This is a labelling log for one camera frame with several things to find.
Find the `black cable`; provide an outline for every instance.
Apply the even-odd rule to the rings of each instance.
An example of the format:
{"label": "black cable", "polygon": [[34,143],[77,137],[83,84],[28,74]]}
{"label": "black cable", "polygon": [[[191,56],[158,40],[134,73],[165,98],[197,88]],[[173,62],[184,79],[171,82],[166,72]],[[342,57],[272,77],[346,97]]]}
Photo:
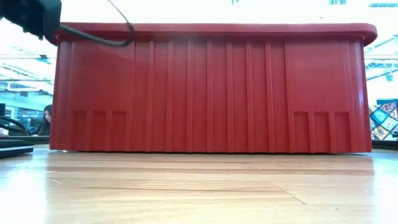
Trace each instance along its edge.
{"label": "black cable", "polygon": [[60,25],[60,28],[62,30],[64,30],[65,32],[75,34],[81,38],[84,38],[87,40],[92,40],[99,44],[104,44],[104,45],[113,46],[113,47],[125,47],[125,46],[129,45],[131,42],[134,41],[134,28],[133,28],[132,24],[127,20],[126,16],[124,16],[124,14],[118,9],[118,7],[116,7],[111,0],[108,0],[108,2],[111,3],[111,5],[120,13],[120,15],[123,16],[124,20],[126,20],[127,26],[129,28],[129,38],[127,40],[124,40],[124,41],[105,40],[100,37],[96,37],[96,36],[87,34],[85,32],[82,32],[80,30],[76,30],[74,28],[65,26],[63,24]]}

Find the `bin rim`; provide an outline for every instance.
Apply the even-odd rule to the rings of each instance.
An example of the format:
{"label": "bin rim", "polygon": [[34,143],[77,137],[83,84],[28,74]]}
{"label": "bin rim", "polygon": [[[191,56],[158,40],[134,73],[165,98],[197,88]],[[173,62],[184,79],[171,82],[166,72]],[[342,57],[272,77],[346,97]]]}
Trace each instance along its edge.
{"label": "bin rim", "polygon": [[[127,37],[129,29],[122,23],[63,22],[62,24],[89,34],[107,38],[118,34]],[[134,24],[135,35],[149,34],[224,34],[224,35],[361,35],[364,46],[377,38],[376,26],[367,23],[345,24]],[[51,43],[58,44],[71,38],[62,30],[56,32]]]}

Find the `plastic bin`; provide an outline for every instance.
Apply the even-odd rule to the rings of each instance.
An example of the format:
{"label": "plastic bin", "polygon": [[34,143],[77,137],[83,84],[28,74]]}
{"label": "plastic bin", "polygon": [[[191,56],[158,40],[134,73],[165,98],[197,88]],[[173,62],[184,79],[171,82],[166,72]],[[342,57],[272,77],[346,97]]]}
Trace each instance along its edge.
{"label": "plastic bin", "polygon": [[[107,39],[125,24],[77,24]],[[58,35],[51,149],[371,152],[369,24],[135,24]]]}

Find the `vertical rib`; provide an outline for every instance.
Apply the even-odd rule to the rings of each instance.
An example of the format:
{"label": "vertical rib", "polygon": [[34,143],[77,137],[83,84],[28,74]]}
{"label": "vertical rib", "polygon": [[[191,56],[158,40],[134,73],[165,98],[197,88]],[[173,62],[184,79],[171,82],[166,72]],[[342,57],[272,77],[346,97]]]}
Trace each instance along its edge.
{"label": "vertical rib", "polygon": [[130,81],[130,102],[132,105],[131,110],[129,110],[128,114],[127,114],[127,120],[126,120],[126,135],[125,135],[125,144],[126,144],[126,148],[127,151],[131,151],[133,149],[133,144],[131,142],[132,139],[132,112],[134,111],[134,72],[136,69],[136,42],[134,41],[131,44],[131,52],[132,52],[132,70],[131,70],[131,81]]}
{"label": "vertical rib", "polygon": [[207,152],[213,152],[213,103],[214,103],[214,74],[213,74],[213,43],[207,41]]}
{"label": "vertical rib", "polygon": [[329,112],[329,127],[330,127],[330,152],[337,152],[337,134],[336,134],[336,119],[335,113]]}
{"label": "vertical rib", "polygon": [[169,54],[167,56],[167,99],[166,99],[166,139],[165,148],[167,152],[172,151],[173,135],[173,79],[174,79],[174,43],[169,42]]}
{"label": "vertical rib", "polygon": [[105,151],[111,150],[112,110],[106,110],[105,122]]}
{"label": "vertical rib", "polygon": [[91,149],[91,137],[93,131],[93,112],[92,110],[87,110],[87,120],[86,120],[86,127],[85,127],[85,148],[84,151],[89,151]]}
{"label": "vertical rib", "polygon": [[248,144],[249,152],[254,152],[254,103],[253,103],[253,67],[252,48],[246,42],[246,91],[248,98]]}
{"label": "vertical rib", "polygon": [[308,112],[308,127],[310,131],[310,152],[314,153],[317,151],[317,135],[315,133],[315,113],[314,111]]}
{"label": "vertical rib", "polygon": [[267,87],[267,119],[269,152],[275,152],[275,119],[274,90],[272,85],[272,52],[271,43],[266,42],[266,87]]}
{"label": "vertical rib", "polygon": [[192,152],[193,134],[193,44],[188,41],[187,54],[187,152]]}
{"label": "vertical rib", "polygon": [[149,43],[149,68],[147,82],[147,108],[145,123],[145,151],[151,150],[152,144],[152,109],[154,102],[154,69],[155,69],[155,43]]}
{"label": "vertical rib", "polygon": [[234,152],[234,93],[232,43],[226,43],[226,92],[228,152]]}
{"label": "vertical rib", "polygon": [[289,60],[287,58],[287,46],[285,43],[285,80],[286,80],[286,97],[287,97],[287,125],[289,127],[289,152],[295,153],[296,152],[296,136],[294,131],[294,112],[291,110],[290,102],[292,101],[292,93],[290,92],[289,83],[290,83],[290,67],[289,67]]}

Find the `wooden floor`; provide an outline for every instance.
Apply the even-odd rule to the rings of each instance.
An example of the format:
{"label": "wooden floor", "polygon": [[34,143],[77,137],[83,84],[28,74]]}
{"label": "wooden floor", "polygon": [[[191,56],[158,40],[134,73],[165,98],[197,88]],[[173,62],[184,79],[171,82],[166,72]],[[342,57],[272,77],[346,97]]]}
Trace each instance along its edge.
{"label": "wooden floor", "polygon": [[398,223],[398,153],[0,160],[0,223]]}

